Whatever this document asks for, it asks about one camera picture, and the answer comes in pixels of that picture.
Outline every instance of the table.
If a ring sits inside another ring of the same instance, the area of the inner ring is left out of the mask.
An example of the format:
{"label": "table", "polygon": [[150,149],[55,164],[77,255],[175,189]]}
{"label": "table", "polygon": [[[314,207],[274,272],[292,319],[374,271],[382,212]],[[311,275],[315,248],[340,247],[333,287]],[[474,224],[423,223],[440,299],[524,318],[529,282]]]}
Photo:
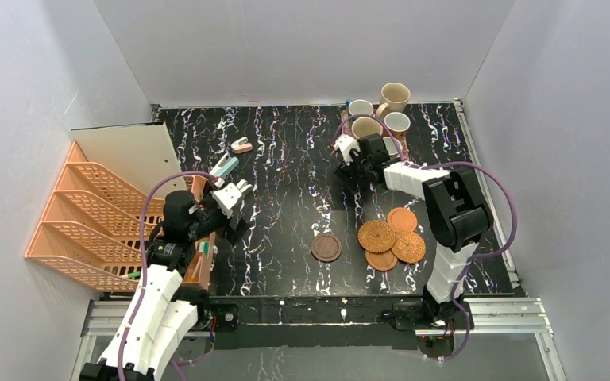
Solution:
{"label": "table", "polygon": [[[219,295],[421,294],[433,267],[435,239],[424,202],[383,187],[343,190],[333,175],[338,160],[330,149],[343,106],[270,106],[161,109],[182,169],[209,171],[230,144],[246,136],[254,150],[237,155],[229,180],[246,179],[255,190],[241,205],[253,227],[235,248],[219,240],[210,290]],[[471,161],[452,103],[408,105],[410,160],[436,164]],[[357,243],[357,230],[405,206],[418,217],[427,243],[425,260],[375,271]],[[343,252],[325,264],[310,253],[316,233],[340,237]],[[499,244],[487,232],[478,252]],[[465,279],[469,294],[513,292],[501,258],[476,260]]]}

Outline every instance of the white board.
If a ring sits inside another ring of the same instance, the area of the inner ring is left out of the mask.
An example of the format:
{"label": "white board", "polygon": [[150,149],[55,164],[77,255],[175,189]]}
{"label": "white board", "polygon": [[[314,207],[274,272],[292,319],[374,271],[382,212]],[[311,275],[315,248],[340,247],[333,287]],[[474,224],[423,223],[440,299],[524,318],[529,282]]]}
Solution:
{"label": "white board", "polygon": [[[71,135],[88,161],[107,167],[144,194],[165,177],[181,172],[164,123],[74,129]],[[173,179],[155,197],[185,188],[183,178]]]}

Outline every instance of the beige mug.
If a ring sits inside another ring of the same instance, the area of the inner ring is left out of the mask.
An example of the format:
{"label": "beige mug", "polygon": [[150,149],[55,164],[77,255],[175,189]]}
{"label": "beige mug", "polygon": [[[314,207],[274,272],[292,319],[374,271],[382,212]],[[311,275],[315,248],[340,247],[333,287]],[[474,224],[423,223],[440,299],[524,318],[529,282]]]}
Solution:
{"label": "beige mug", "polygon": [[402,83],[387,83],[382,86],[380,94],[380,105],[375,115],[381,120],[389,113],[402,113],[410,100],[410,90]]}
{"label": "beige mug", "polygon": [[370,117],[359,117],[352,123],[352,137],[361,139],[374,133],[382,134],[382,125]]}
{"label": "beige mug", "polygon": [[404,113],[389,113],[384,117],[384,124],[389,132],[399,142],[406,140],[408,128],[410,128],[410,118]]}

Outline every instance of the perforated orange divider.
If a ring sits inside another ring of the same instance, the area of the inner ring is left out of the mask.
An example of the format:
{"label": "perforated orange divider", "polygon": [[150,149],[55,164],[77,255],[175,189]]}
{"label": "perforated orange divider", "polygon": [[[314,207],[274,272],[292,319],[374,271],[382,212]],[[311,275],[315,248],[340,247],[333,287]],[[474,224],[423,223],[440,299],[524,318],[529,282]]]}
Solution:
{"label": "perforated orange divider", "polygon": [[[206,180],[187,178],[199,201]],[[137,281],[121,275],[141,270],[139,215],[146,196],[97,163],[87,162],[74,142],[25,258],[35,260],[96,291],[133,291]],[[148,236],[162,218],[164,200],[149,203]],[[208,288],[214,237],[207,255],[196,253],[184,283]]]}

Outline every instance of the white panel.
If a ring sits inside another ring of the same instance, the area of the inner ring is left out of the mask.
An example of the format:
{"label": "white panel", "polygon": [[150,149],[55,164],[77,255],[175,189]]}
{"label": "white panel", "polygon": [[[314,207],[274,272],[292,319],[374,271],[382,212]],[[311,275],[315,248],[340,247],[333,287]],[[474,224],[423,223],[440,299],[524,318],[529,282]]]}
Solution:
{"label": "white panel", "polygon": [[518,1],[465,110],[568,379],[610,379],[610,2]]}
{"label": "white panel", "polygon": [[[181,172],[164,123],[74,129],[71,135],[89,161],[106,166],[144,194],[165,177]],[[179,189],[185,189],[185,182],[173,179],[155,197],[164,198]]]}
{"label": "white panel", "polygon": [[515,0],[95,0],[151,103],[466,94]]}
{"label": "white panel", "polygon": [[149,119],[88,1],[0,1],[0,380],[66,380],[93,293],[23,258],[69,130]]}

